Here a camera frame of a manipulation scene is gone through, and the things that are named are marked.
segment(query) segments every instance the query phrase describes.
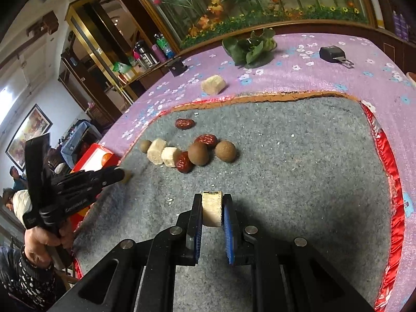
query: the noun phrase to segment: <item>wooden picture frame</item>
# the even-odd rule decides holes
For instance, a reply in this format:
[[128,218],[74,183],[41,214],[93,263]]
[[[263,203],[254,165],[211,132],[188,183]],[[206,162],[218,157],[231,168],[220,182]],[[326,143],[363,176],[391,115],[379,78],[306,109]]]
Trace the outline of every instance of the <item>wooden picture frame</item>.
[[26,115],[6,149],[6,155],[23,171],[26,166],[24,146],[27,140],[46,133],[52,126],[50,119],[40,107],[35,104]]

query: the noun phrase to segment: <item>metal screw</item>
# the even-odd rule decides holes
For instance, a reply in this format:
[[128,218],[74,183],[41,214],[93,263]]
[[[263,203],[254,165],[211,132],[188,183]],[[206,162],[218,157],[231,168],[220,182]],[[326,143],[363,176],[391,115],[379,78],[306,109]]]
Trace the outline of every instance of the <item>metal screw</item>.
[[134,241],[131,239],[125,239],[121,241],[120,247],[124,250],[130,249],[134,245]]
[[308,242],[305,238],[302,238],[302,237],[295,238],[295,245],[296,246],[300,246],[302,248],[302,247],[306,246],[307,243]]
[[169,229],[169,232],[170,232],[172,235],[180,235],[180,234],[182,233],[182,228],[181,228],[180,226],[172,226],[172,227]]
[[245,227],[244,231],[246,231],[249,235],[254,235],[259,231],[259,229],[257,229],[254,225],[248,225]]

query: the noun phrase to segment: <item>gray felt mat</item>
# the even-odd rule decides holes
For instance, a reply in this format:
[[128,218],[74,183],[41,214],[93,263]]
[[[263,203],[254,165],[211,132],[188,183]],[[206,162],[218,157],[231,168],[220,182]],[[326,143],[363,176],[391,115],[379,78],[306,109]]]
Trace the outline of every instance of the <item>gray felt mat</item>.
[[[196,126],[180,131],[177,118]],[[135,146],[122,163],[135,176],[105,191],[75,241],[83,272],[120,240],[144,241],[174,225],[195,192],[221,190],[273,236],[305,237],[373,304],[390,247],[390,206],[361,106],[323,97],[183,111],[158,119],[143,138],[185,150],[203,133],[234,142],[239,158],[181,174],[151,164]],[[251,311],[250,280],[248,268],[227,265],[222,230],[204,228],[199,265],[177,268],[174,311]]]

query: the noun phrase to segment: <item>sweater cuff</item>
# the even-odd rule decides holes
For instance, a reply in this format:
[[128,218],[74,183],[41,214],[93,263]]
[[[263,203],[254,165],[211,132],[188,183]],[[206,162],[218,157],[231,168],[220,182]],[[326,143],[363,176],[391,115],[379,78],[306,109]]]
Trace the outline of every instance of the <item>sweater cuff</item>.
[[36,279],[40,282],[49,282],[54,276],[53,271],[53,262],[49,265],[46,269],[41,269],[32,264],[26,255],[24,254],[24,245],[20,250],[20,266],[22,267],[23,271],[33,279]]

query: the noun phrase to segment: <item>person's hand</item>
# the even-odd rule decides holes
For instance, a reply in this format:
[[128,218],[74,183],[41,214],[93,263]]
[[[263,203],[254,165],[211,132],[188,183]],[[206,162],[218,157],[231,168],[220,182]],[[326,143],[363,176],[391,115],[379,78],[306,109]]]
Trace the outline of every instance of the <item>person's hand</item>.
[[24,254],[26,258],[39,268],[48,268],[51,264],[51,256],[46,251],[45,245],[59,246],[70,249],[74,242],[74,233],[69,220],[66,220],[59,230],[60,237],[40,227],[26,230],[24,233]]

